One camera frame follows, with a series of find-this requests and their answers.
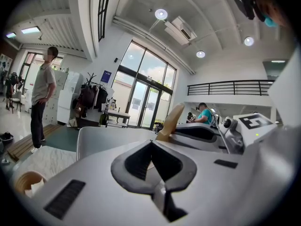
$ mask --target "man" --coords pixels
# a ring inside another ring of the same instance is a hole
[[[51,62],[57,57],[56,47],[50,47],[44,55],[44,64],[41,65],[32,91],[32,153],[41,148],[41,142],[45,141],[43,134],[42,118],[46,102],[52,97],[56,88],[55,74],[51,68]]]
[[[205,103],[199,103],[198,109],[201,111],[201,114],[198,116],[197,119],[192,119],[189,122],[194,123],[194,122],[199,122],[199,123],[204,123],[210,125],[211,119],[212,119],[212,114],[210,110],[208,109],[207,105]]]
[[[6,86],[6,109],[9,110],[9,108],[14,108],[12,103],[10,102],[10,99],[13,97],[14,93],[14,85],[19,83],[19,77],[17,77],[16,74],[12,74],[9,78],[5,80],[5,86]]]

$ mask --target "white table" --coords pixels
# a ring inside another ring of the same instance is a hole
[[[131,117],[128,113],[117,112],[117,111],[114,111],[114,110],[108,110],[108,116],[117,117],[117,122],[114,122],[114,121],[107,121],[106,127],[108,127],[108,124],[110,124],[110,125],[115,125],[115,126],[127,127],[127,126],[128,126],[128,123],[129,123],[129,121],[130,121],[130,117]],[[127,120],[127,123],[121,123],[121,122],[118,122],[118,119],[119,119],[119,118],[126,119],[126,120]]]

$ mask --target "sign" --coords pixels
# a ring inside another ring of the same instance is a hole
[[[102,76],[102,79],[100,81],[108,83],[109,80],[110,80],[111,74],[112,74],[111,72],[108,72],[108,71],[105,70],[103,72],[103,76]]]
[[[249,130],[259,128],[259,127],[263,127],[263,126],[268,126],[268,125],[272,124],[272,122],[265,119],[260,114],[254,114],[254,115],[251,115],[251,116],[240,117],[239,119],[241,120],[241,122],[243,122],[243,124]]]

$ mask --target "balcony railing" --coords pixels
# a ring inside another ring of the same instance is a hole
[[[188,96],[198,95],[256,95],[268,96],[273,80],[220,81],[188,85]]]
[[[99,0],[98,6],[98,41],[104,38],[105,19],[107,16],[109,0]]]

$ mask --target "ceiling light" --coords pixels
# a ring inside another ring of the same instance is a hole
[[[198,58],[204,58],[205,57],[205,52],[204,51],[197,52],[197,57]]]
[[[252,37],[246,37],[245,38],[245,44],[247,46],[252,46],[254,44],[254,39]]]
[[[21,30],[22,33],[26,34],[26,33],[31,33],[31,32],[40,32],[38,27],[32,27],[32,28],[25,28]]]
[[[15,37],[15,35],[16,34],[14,32],[11,32],[11,33],[7,34],[6,37],[13,38],[13,37]]]
[[[158,9],[155,12],[155,16],[157,19],[164,20],[167,18],[168,13],[164,9]]]
[[[272,60],[272,63],[285,63],[285,60]]]

